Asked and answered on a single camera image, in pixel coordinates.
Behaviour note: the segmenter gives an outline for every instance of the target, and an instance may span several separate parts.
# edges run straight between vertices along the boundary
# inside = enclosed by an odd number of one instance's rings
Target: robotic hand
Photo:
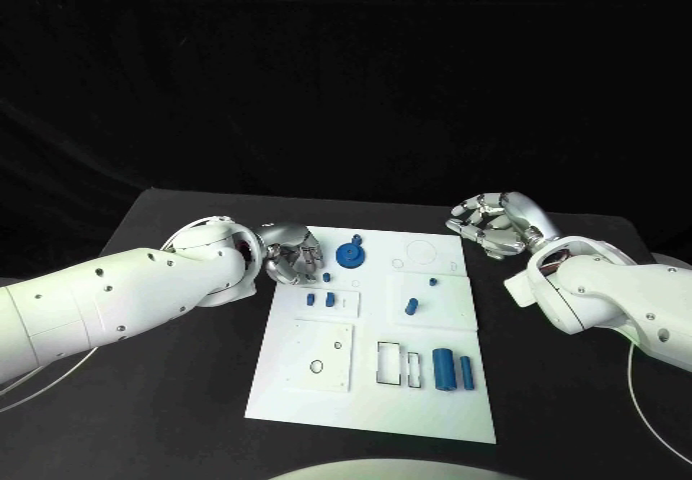
[[[248,297],[262,263],[280,283],[316,281],[322,250],[307,227],[277,223],[252,231],[229,217],[209,217],[162,250],[117,253],[0,288],[0,384],[196,306]]]
[[[616,330],[652,357],[692,371],[691,270],[636,265],[608,243],[561,238],[541,207],[518,192],[479,195],[451,214],[464,219],[451,218],[447,227],[492,258],[529,249],[526,270],[505,281],[520,307],[538,303],[570,334],[590,327]]]

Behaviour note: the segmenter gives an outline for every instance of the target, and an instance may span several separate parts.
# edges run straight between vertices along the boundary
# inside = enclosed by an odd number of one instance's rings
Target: blue object
[[[461,357],[461,374],[464,377],[464,389],[473,390],[471,359],[469,357]]]
[[[336,262],[343,268],[358,268],[365,262],[365,250],[360,243],[363,243],[363,239],[356,234],[350,243],[345,243],[336,249]]]
[[[415,309],[418,308],[418,300],[415,298],[411,298],[408,300],[408,305],[407,305],[407,315],[412,315],[415,313]]]
[[[433,366],[435,367],[435,388],[443,392],[457,389],[457,376],[454,374],[454,357],[448,348],[433,350]]]

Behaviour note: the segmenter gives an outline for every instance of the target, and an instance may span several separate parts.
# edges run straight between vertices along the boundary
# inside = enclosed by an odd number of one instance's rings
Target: metal robotic hand
[[[526,248],[535,253],[561,236],[544,210],[519,192],[477,195],[453,208],[451,215],[463,218],[450,218],[447,227],[496,260]]]
[[[311,275],[323,267],[320,243],[304,225],[268,223],[254,230],[265,250],[264,268],[270,277],[288,285],[314,283]],[[296,270],[303,257],[306,273]]]

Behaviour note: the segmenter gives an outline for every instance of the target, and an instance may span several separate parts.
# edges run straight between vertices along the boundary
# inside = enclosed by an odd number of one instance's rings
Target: circular hole
[[[313,363],[310,364],[310,371],[313,373],[320,373],[322,372],[322,361],[320,360],[313,360]]]
[[[659,330],[659,340],[662,343],[665,343],[668,342],[669,339],[670,339],[670,332],[665,328],[662,328]]]

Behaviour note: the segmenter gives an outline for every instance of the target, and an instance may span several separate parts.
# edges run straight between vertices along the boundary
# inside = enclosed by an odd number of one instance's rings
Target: table
[[[247,226],[286,220],[450,233],[447,207],[151,189],[104,255],[159,248],[182,225],[216,214]],[[652,262],[623,218],[551,217],[565,234],[604,239],[640,263]],[[244,418],[274,293],[262,273],[254,297],[198,308],[101,348],[48,393],[0,416],[0,478],[265,479],[310,465],[375,457],[461,463],[525,478],[689,476],[692,469],[636,416],[626,340],[600,329],[570,336],[538,307],[516,307],[502,280],[528,256],[496,262],[469,243],[464,251],[496,446]],[[51,369],[65,369],[61,362]],[[639,353],[634,388],[660,434],[692,454],[692,375]]]

